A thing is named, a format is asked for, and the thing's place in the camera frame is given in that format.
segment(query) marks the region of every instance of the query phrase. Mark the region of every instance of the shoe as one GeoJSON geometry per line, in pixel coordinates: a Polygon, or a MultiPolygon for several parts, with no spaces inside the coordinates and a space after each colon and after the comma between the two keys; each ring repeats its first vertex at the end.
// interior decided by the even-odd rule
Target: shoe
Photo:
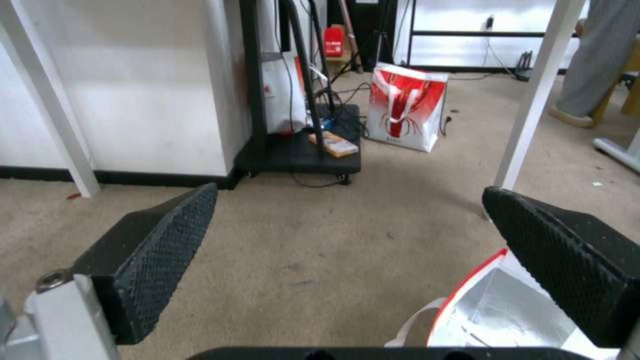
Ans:
{"type": "Polygon", "coordinates": [[[547,111],[549,115],[555,117],[556,119],[564,122],[565,124],[583,127],[583,128],[592,128],[596,126],[593,119],[589,116],[575,116],[569,113],[565,113],[560,110],[556,105],[552,105],[551,108],[547,111]]]}

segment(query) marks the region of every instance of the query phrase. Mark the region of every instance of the white bag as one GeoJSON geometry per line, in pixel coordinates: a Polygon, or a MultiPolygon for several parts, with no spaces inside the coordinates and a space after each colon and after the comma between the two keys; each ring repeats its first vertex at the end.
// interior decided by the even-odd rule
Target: white bag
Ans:
{"type": "Polygon", "coordinates": [[[427,309],[439,309],[428,347],[553,347],[592,359],[614,359],[619,351],[590,342],[507,249],[471,271],[449,297],[416,312],[385,347],[402,347],[427,309]]]}
{"type": "Polygon", "coordinates": [[[430,152],[438,140],[447,74],[378,63],[371,79],[369,138],[430,152]]]}
{"type": "Polygon", "coordinates": [[[302,80],[296,66],[297,59],[291,53],[284,54],[291,73],[293,89],[290,91],[287,67],[282,60],[269,61],[262,64],[262,84],[264,91],[264,107],[266,111],[267,133],[289,133],[289,95],[291,98],[291,120],[294,132],[305,127],[307,110],[305,108],[302,80]]]}

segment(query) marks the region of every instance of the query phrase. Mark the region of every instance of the black baseboard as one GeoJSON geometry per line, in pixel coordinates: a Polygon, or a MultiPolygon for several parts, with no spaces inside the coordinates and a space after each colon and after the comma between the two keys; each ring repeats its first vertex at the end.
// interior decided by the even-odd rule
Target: black baseboard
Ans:
{"type": "MultiPolygon", "coordinates": [[[[508,74],[504,67],[474,67],[474,66],[432,66],[432,65],[410,65],[411,69],[425,70],[433,72],[484,72],[490,74],[508,74]]],[[[516,69],[510,67],[509,71],[514,72],[516,69]]],[[[558,69],[558,75],[565,75],[566,69],[558,69]]]]}
{"type": "MultiPolygon", "coordinates": [[[[233,190],[242,173],[235,168],[227,176],[160,174],[151,172],[125,172],[95,170],[100,184],[179,186],[194,188],[207,183],[216,183],[220,190],[233,190]]],[[[0,166],[0,179],[73,181],[71,174],[63,168],[7,167],[0,166]]]]}

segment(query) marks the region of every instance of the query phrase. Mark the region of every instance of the power outlet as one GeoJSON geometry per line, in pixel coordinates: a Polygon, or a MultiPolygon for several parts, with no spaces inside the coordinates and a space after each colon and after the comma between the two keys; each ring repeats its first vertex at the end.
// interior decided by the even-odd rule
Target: power outlet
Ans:
{"type": "Polygon", "coordinates": [[[486,18],[486,20],[484,22],[484,30],[485,31],[492,31],[493,30],[493,15],[489,16],[488,18],[486,18]]]}

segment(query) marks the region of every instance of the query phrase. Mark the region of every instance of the white wall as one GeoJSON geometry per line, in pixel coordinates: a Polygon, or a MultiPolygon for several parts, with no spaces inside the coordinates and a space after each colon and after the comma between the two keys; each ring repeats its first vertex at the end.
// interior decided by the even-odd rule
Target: white wall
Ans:
{"type": "MultiPolygon", "coordinates": [[[[4,38],[0,26],[0,38],[4,38]]],[[[0,165],[65,167],[43,118],[0,45],[0,165]]]]}
{"type": "Polygon", "coordinates": [[[22,0],[96,169],[224,176],[201,1],[22,0]]]}
{"type": "Polygon", "coordinates": [[[251,133],[240,1],[207,0],[209,74],[215,89],[214,103],[228,170],[233,168],[236,154],[251,133]]]}
{"type": "MultiPolygon", "coordinates": [[[[406,61],[413,0],[399,0],[396,18],[396,63],[406,61]],[[401,19],[408,4],[400,31],[401,19]]],[[[433,31],[481,31],[493,15],[494,31],[544,32],[556,0],[416,0],[415,29],[433,31]]],[[[588,1],[580,17],[586,17],[588,1]]],[[[493,50],[508,67],[517,63],[524,51],[534,51],[534,61],[542,38],[491,38],[493,50]]],[[[412,65],[500,67],[491,52],[484,60],[486,40],[473,37],[414,37],[412,65]]],[[[578,46],[571,39],[561,67],[568,66],[578,46]]]]}
{"type": "MultiPolygon", "coordinates": [[[[250,135],[240,0],[14,1],[57,69],[94,169],[231,171],[250,135]]],[[[260,3],[263,50],[273,51],[273,2],[260,3]]],[[[64,167],[1,56],[0,166],[64,167]]]]}

